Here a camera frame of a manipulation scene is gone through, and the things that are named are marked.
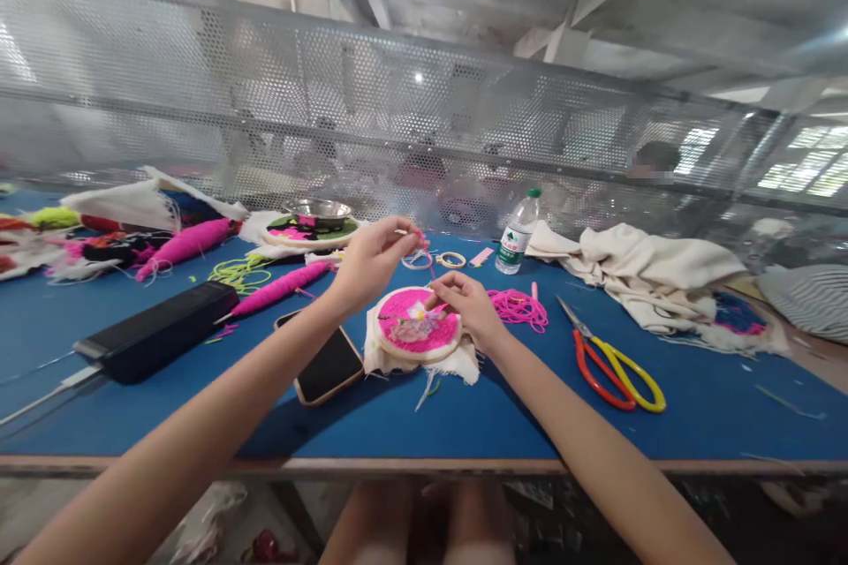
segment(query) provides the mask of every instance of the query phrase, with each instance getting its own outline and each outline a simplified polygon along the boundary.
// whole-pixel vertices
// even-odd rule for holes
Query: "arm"
[[[18,565],[146,562],[336,327],[385,289],[419,233],[398,217],[358,232],[324,295],[118,459],[48,524]]]
[[[733,562],[661,472],[504,327],[483,286],[459,272],[431,283],[553,441],[568,469],[644,562]]]

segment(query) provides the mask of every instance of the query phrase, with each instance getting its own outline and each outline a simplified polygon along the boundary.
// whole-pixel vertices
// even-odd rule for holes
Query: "plastic bottle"
[[[527,196],[512,210],[501,244],[497,247],[495,267],[505,274],[515,274],[521,267],[521,258],[533,235],[539,219],[539,196],[541,188],[530,188]]]

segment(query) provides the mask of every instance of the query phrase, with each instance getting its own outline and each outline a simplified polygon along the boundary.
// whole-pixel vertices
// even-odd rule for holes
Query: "small embroidery hoop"
[[[450,256],[451,258],[455,258],[459,260],[459,262],[448,262],[445,260],[445,256]],[[438,256],[435,257],[435,261],[441,265],[442,267],[447,267],[448,269],[462,269],[466,265],[466,257],[461,253],[456,252],[442,252]]]
[[[374,308],[374,333],[377,334],[377,342],[378,346],[383,349],[386,353],[391,355],[394,358],[400,358],[403,360],[407,360],[409,362],[417,362],[418,364],[427,365],[433,364],[434,362],[441,362],[445,358],[447,358],[451,353],[453,353],[457,347],[459,346],[459,341],[462,339],[462,318],[457,313],[457,333],[453,336],[453,339],[438,349],[432,349],[427,351],[426,353],[413,353],[408,350],[403,350],[389,342],[389,339],[385,337],[382,333],[382,327],[380,326],[380,320],[378,316],[380,315],[380,311],[382,310],[382,306],[386,304],[386,301],[394,296],[396,293],[400,291],[409,291],[409,290],[425,290],[428,292],[432,292],[429,287],[401,287],[400,289],[395,289],[387,293],[380,299],[380,302],[377,303],[377,306]]]
[[[420,259],[421,256],[426,256],[427,262],[423,265],[413,265],[413,263],[416,260]],[[409,256],[404,256],[404,258],[402,258],[400,262],[402,262],[404,267],[406,267],[407,269],[411,269],[412,271],[421,271],[422,269],[428,269],[432,267],[433,256],[426,249],[419,249],[418,251]]]
[[[283,236],[275,236],[274,234],[271,234],[268,231],[268,228],[262,230],[262,237],[267,243],[271,243],[272,245],[283,245],[285,247],[300,247],[316,251],[325,249],[339,249],[342,247],[347,247],[348,243],[351,242],[353,235],[356,234],[356,232],[359,231],[359,229],[362,227],[361,222],[357,221],[352,216],[350,218],[351,221],[354,221],[356,223],[356,230],[352,231],[350,234],[346,234],[345,236],[338,238],[319,238],[318,240],[314,241],[293,241]]]

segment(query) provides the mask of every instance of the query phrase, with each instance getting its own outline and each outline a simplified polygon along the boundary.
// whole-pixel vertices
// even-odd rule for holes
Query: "yellow scissor handle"
[[[654,378],[647,374],[645,369],[633,362],[624,353],[612,346],[612,344],[607,344],[594,335],[592,336],[592,342],[603,351],[604,355],[607,356],[607,359],[609,360],[609,363],[612,364],[612,368],[615,370],[616,375],[627,387],[627,390],[630,391],[631,395],[633,395],[633,399],[636,400],[636,403],[639,406],[650,412],[660,413],[665,411],[665,407],[667,406],[665,402],[665,395],[663,395],[663,391],[660,389],[659,384],[654,381]],[[627,377],[627,373],[625,373],[625,370],[621,367],[621,363],[618,360],[621,360],[621,362],[630,366],[633,371],[636,372],[636,374],[639,375],[647,384],[647,387],[651,389],[651,393],[654,394],[654,403],[648,402],[639,394],[639,391],[637,391],[636,387],[633,386],[633,383],[630,381],[630,378]]]

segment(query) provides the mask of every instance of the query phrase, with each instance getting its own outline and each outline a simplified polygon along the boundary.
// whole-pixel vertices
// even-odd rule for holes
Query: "phone case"
[[[294,315],[295,313],[299,313],[299,310],[296,311],[296,312],[287,313],[286,315],[280,316],[279,318],[274,320],[274,330],[276,331],[277,329],[279,329],[280,320],[284,320],[284,319],[288,318],[289,316]],[[359,358],[360,362],[361,362],[362,356],[356,350],[356,347],[353,346],[353,342],[351,342],[351,338],[348,336],[347,332],[345,331],[345,328],[342,327],[342,326],[339,326],[338,329],[342,332],[342,335],[344,336],[344,339],[347,340],[347,343],[351,345],[351,352],[353,353],[353,355],[355,355],[357,358]],[[347,387],[351,386],[351,384],[353,384],[356,380],[358,380],[364,374],[365,374],[365,369],[360,367],[360,369],[356,373],[351,375],[351,377],[349,377],[347,380],[343,381],[341,384],[337,384],[334,388],[327,391],[326,393],[324,393],[323,395],[321,395],[317,399],[314,399],[312,402],[307,402],[306,398],[303,396],[303,391],[300,389],[300,382],[298,382],[297,378],[295,378],[295,380],[294,380],[294,390],[297,391],[298,401],[300,403],[302,403],[304,406],[321,406],[321,404],[325,403],[327,400],[329,400],[333,395],[338,393],[340,390],[342,390],[343,388],[347,388]]]

